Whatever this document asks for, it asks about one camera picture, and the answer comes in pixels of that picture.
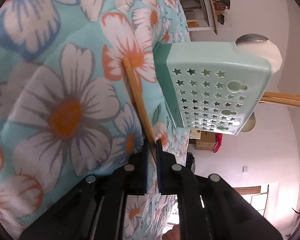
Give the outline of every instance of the star-shaped hole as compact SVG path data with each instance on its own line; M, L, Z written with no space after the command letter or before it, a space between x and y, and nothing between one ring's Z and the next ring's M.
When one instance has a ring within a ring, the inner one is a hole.
M176 75L181 75L181 69L174 69L173 73L175 73Z
M219 70L219 72L216 73L216 75L217 75L218 77L225 77L225 72L222 72L221 70Z
M202 85L204 85L204 87L209 87L210 86L210 82L203 82Z
M195 70L189 68L189 70L187 71L190 75L195 75Z
M204 69L201 73L202 73L204 76L210 76L210 70Z
M190 80L189 84L193 87L193 86L196 86L196 85L197 85L197 82L196 82L196 81L193 81L193 80Z
M178 80L178 81L176 82L176 84L178 84L179 86L184 85L184 84L183 84L183 81L180 81L180 80Z
M221 84L220 82L218 82L218 84L215 85L218 89L219 88L223 88L223 84Z

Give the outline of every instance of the orange flower print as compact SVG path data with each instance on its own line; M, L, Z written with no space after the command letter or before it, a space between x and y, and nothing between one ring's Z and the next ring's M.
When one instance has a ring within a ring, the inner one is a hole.
M127 57L141 89L141 79L150 83L157 82L151 50L150 21L139 22L138 26L133 29L123 14L109 12L102 17L101 29L112 46L110 48L104 45L102 51L102 64L107 79L119 81L124 77L122 59Z
M146 212L147 202L145 196L127 196L124 216L124 236L130 238L140 225L141 218Z
M168 138L167 125L164 122L156 122L155 125L152 127L152 132L155 141L161 139L163 151L168 151L169 138Z
M0 148L0 171L4 157ZM0 183L0 223L13 239L18 239L25 226L15 218L33 214L40 207L43 191L39 182L27 174L17 174Z

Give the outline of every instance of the floral blanket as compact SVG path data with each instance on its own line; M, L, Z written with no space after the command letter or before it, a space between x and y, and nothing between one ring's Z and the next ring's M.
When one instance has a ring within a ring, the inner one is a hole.
M175 129L152 49L189 41L179 0L7 0L0 9L0 222L22 231L88 174L111 174L141 150L128 57L163 149L185 164L188 130ZM156 239L174 196L128 196L125 239Z

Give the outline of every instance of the white object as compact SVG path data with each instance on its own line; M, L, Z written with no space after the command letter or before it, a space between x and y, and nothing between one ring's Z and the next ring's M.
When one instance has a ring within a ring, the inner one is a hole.
M243 166L242 167L242 173L247 173L248 172L248 167L247 166Z
M200 140L201 138L201 131L196 129L191 129L189 134L189 139L197 139Z
M282 57L278 47L271 41L252 41L237 45L242 53L253 54L270 62L273 73L276 73L282 65Z

